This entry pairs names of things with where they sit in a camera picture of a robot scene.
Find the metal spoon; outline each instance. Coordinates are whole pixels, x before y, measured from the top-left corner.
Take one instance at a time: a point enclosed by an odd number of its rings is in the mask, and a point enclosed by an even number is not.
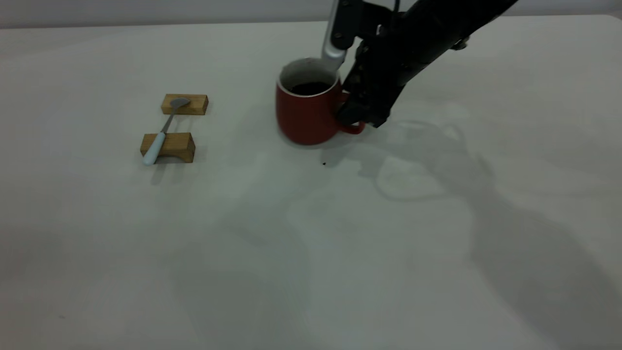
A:
[[[177,109],[181,106],[185,106],[190,103],[190,100],[184,97],[176,98],[170,102],[170,106],[173,107],[173,112],[170,114],[169,119],[166,121],[166,124],[162,128],[162,131],[155,137],[156,139],[149,147],[147,153],[142,158],[142,163],[149,166],[153,165],[156,162],[157,155],[160,153],[160,149],[162,148],[162,144],[164,143],[164,139],[166,138],[166,131],[168,131],[170,122],[173,120]]]

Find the mug handle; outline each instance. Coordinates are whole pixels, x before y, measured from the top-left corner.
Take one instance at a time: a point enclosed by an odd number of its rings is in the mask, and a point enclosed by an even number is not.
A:
[[[349,93],[342,91],[338,97],[339,103],[346,103],[348,96],[350,96]],[[343,125],[339,123],[338,121],[335,121],[335,123],[337,123],[337,127],[339,128],[340,131],[343,131],[344,133],[348,133],[352,135],[358,135],[362,133],[363,130],[365,129],[364,121],[359,121],[358,125]]]

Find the red mug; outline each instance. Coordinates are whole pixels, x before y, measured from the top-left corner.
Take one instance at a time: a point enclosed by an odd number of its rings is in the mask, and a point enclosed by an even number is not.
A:
[[[300,91],[305,84],[307,91]],[[340,104],[347,98],[348,94],[341,90],[339,73],[332,72],[321,59],[293,61],[283,67],[277,80],[279,127],[290,140],[306,145],[326,142],[339,131],[360,134],[365,123],[345,126],[335,118]]]

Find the mug rim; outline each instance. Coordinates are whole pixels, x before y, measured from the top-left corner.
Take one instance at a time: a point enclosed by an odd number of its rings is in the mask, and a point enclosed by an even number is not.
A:
[[[301,61],[309,61],[309,60],[312,60],[314,62],[321,62],[322,61],[322,59],[319,59],[319,58],[316,58],[316,57],[304,57],[302,59],[293,60],[293,61],[289,62],[288,64],[284,65],[283,68],[281,68],[281,72],[279,73],[279,76],[276,79],[277,86],[279,87],[279,89],[281,91],[283,91],[284,93],[286,93],[286,94],[288,94],[290,96],[294,96],[294,97],[311,98],[311,97],[318,97],[318,96],[325,95],[330,90],[333,90],[333,88],[335,88],[335,86],[337,85],[337,83],[339,82],[339,80],[341,78],[340,75],[339,75],[339,71],[335,72],[335,79],[333,81],[333,84],[330,86],[330,88],[328,88],[328,89],[326,89],[326,90],[324,90],[324,91],[322,91],[320,93],[316,93],[314,95],[298,95],[297,93],[293,93],[293,92],[289,91],[288,89],[286,89],[283,86],[283,84],[281,83],[281,74],[283,74],[283,71],[285,70],[285,68],[287,66],[289,66],[290,64],[298,63],[298,62],[301,62]]]

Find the white wall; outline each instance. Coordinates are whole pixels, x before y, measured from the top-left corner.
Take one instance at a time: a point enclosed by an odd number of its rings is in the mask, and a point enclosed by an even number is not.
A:
[[[403,1],[406,8],[415,0]],[[373,2],[390,5],[392,0]],[[332,0],[0,0],[0,27],[326,19]],[[519,0],[512,15],[607,13],[622,0]]]

